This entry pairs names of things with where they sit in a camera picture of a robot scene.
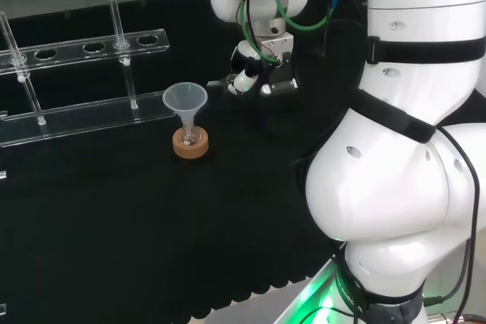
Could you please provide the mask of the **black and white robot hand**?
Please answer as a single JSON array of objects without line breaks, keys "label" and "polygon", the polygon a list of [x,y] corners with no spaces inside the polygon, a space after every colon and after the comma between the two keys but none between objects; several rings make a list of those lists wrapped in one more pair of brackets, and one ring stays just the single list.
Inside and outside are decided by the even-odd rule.
[{"label": "black and white robot hand", "polygon": [[287,32],[260,38],[255,46],[242,40],[232,53],[232,73],[226,79],[227,90],[242,95],[258,87],[259,94],[264,97],[297,91],[293,49],[294,36]]}]

